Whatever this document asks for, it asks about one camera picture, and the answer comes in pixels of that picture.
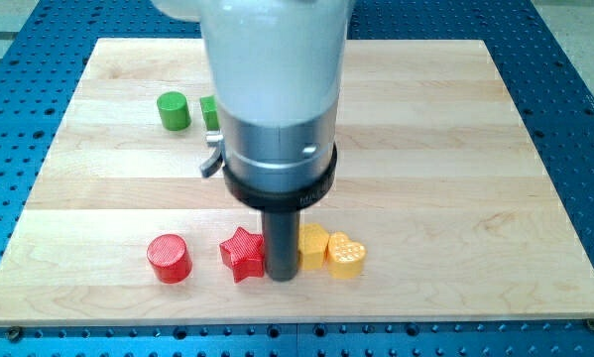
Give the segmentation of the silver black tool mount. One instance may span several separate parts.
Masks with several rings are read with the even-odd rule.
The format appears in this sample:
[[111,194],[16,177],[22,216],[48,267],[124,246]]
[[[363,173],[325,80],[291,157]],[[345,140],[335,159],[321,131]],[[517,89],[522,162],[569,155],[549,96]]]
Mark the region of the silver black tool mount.
[[205,178],[223,172],[231,194],[262,211],[294,212],[320,201],[332,187],[337,105],[300,123],[256,124],[216,107],[220,129],[206,134],[214,149],[199,167]]

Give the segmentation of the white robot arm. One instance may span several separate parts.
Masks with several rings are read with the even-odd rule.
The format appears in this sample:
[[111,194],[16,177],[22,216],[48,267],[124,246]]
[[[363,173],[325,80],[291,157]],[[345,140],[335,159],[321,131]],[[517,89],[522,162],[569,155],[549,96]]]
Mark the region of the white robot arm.
[[300,212],[331,188],[347,0],[154,0],[197,22],[219,130],[200,170],[222,172],[233,196],[262,214],[263,267],[273,280],[298,270]]

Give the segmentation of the green block behind arm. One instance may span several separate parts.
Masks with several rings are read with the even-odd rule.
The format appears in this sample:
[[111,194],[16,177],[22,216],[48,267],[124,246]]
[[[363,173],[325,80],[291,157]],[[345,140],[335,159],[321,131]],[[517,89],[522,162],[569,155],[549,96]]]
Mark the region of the green block behind arm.
[[219,131],[217,104],[213,95],[199,98],[202,118],[207,131]]

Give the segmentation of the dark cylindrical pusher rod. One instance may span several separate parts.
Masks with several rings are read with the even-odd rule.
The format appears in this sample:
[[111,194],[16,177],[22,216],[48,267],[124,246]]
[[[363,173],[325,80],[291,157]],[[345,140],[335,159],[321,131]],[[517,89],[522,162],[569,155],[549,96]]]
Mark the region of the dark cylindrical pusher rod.
[[294,278],[298,269],[299,213],[263,212],[264,268],[277,282]]

